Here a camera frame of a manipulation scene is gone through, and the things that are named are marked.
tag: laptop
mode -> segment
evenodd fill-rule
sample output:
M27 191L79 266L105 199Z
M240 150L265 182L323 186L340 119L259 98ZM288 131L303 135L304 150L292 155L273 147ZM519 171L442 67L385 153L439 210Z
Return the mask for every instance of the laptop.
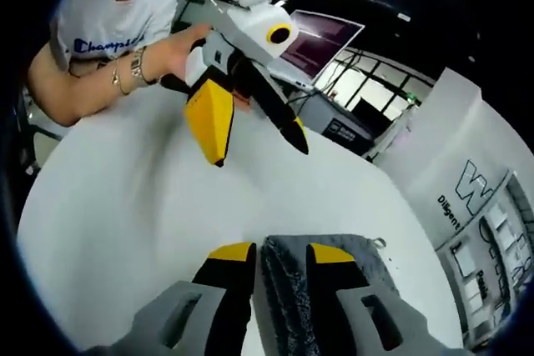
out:
M312 90L332 60L365 26L304 10L295 10L291 17L299 27L299 36L267 69L274 78L297 88Z

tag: bracelet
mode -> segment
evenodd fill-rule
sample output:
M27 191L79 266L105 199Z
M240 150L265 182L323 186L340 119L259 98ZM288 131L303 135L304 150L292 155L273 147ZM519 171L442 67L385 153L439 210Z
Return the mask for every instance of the bracelet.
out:
M141 70L141 67L143 66L143 54L146 48L146 46L143 46L142 48L133 52L133 59L130 64L132 77L135 82L139 84L139 86L154 85L158 81L157 79L147 81L143 75L143 71Z
M116 87L118 87L118 89L124 96L127 96L128 94L123 90L123 84L120 81L120 74L118 73L118 67L119 67L118 59L116 58L114 61L115 61L115 65L113 66L113 74L111 77L111 83L115 85Z

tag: white tabletop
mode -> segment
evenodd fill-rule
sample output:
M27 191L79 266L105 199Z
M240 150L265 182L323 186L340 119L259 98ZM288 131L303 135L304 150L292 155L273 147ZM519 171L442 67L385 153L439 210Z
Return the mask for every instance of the white tabletop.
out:
M29 194L18 244L45 306L76 345L120 338L138 309L190 280L220 245L355 233L387 242L380 254L401 297L442 343L462 346L438 258L383 172L311 131L310 155L300 154L268 120L241 112L226 164L210 166L184 123L184 102L181 93L145 88L85 118ZM243 354L263 354L254 322Z

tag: laptop screen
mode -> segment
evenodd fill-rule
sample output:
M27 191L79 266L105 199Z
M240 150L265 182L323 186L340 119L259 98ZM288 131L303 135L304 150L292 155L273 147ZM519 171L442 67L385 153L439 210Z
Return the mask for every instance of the laptop screen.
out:
M300 33L281 58L303 71L312 82L364 27L342 18L302 10L294 11L291 17Z

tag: white wall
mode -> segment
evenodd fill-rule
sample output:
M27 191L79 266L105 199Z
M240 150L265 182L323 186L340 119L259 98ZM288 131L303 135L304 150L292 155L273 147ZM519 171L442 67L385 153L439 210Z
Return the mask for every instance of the white wall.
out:
M435 247L455 228L438 198L443 195L459 223L471 212L456 193L471 160L496 188L508 168L534 199L534 155L514 129L481 98L481 90L446 69L411 120L410 132L375 159L406 196Z

